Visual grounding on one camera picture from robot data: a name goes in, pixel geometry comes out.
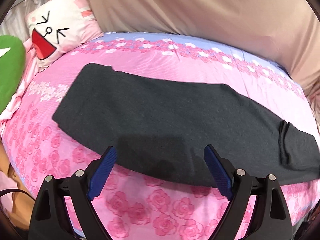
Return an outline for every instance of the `white flower pattern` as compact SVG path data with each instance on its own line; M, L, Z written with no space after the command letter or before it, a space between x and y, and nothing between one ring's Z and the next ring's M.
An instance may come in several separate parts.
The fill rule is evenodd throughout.
M172 40L171 39L162 39L162 41L169 42L169 41L172 41Z
M218 48L211 48L214 52L216 52L216 53L220 53L220 52L222 52L220 49L218 49Z
M173 55L173 54L174 54L173 51L163 51L162 52L162 55L164 55L164 56L170 56L170 55Z
M251 66L247 65L247 68L248 68L251 72L255 72L254 68L252 68Z
M233 54L233 57L238 59L238 60L240 60L240 61L242 61L242 58L238 54Z
M256 60L252 60L252 63L255 64L256 66L259 66L259 65L260 65L259 62L256 61Z
M232 70L232 66L230 66L229 64L222 64L222 66L226 69Z
M185 45L189 46L189 47L192 47L192 48L196 48L197 47L196 45L194 45L194 44L192 44L190 42L185 43Z
M70 85L61 85L58 87L50 86L50 82L40 82L36 83L32 81L28 88L28 95L41 95L40 102L49 101L51 99L56 102L61 102L62 98L65 96Z
M270 76L270 73L268 70L262 69L262 71L266 74L266 76Z
M201 57L209 57L209 54L205 53L204 51L199 51L199 55Z
M120 43L118 43L118 44L116 45L116 47L123 47L124 45L126 45L125 42L120 42Z
M174 45L174 44L170 44L168 46L168 49L179 49L179 47L177 45Z
M225 61L225 62L232 62L231 58L227 57L227 56L222 56L222 59Z
M152 48L152 45L150 43L145 43L142 45L142 47L148 49L148 48Z
M115 51L117 51L116 49L107 49L106 53L114 53Z

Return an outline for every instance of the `cartoon face pillow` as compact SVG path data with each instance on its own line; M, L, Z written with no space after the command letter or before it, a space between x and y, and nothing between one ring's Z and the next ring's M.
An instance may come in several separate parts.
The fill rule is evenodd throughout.
M50 0L27 16L27 25L41 70L64 53L102 36L86 0Z

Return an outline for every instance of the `black cloth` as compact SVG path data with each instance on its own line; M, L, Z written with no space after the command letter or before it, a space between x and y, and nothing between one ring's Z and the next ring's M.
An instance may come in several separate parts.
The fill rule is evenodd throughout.
M279 131L281 164L293 170L319 170L320 155L315 138L282 121Z
M203 158L207 144L252 176L273 173L282 185L319 178L319 171L282 166L282 119L224 84L150 79L90 63L52 118L101 155L116 147L119 165L172 182L215 187Z

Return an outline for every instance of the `metal screw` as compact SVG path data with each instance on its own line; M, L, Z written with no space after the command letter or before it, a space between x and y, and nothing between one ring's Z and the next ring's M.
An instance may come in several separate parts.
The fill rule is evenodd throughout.
M50 180L52 180L52 176L51 176L51 175L48 175L48 176L46 176L46 177L44 178L44 180L45 180L46 182L49 182Z
M84 171L83 171L83 170L77 170L77 171L76 171L76 176L77 176L77 177L81 177L83 174L84 174Z
M268 178L271 180L276 180L276 176L273 174L269 174Z
M237 174L243 176L245 174L245 171L243 169L238 169Z

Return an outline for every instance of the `mattress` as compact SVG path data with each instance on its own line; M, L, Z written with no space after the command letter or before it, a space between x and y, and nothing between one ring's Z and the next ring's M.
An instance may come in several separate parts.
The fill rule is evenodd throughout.
M12 166L36 196L48 174L56 178L85 169L100 156L63 133L52 115L71 83L88 63L111 65L148 78L224 83L315 136L316 121L301 87L274 62L240 49L173 34L105 33L37 74L21 106L5 127L3 144ZM282 186L294 225L320 198L320 181ZM253 212L251 196L237 234L244 236ZM83 235L70 198L72 224ZM154 179L116 165L93 206L112 237L126 239L208 239L228 201L215 188Z

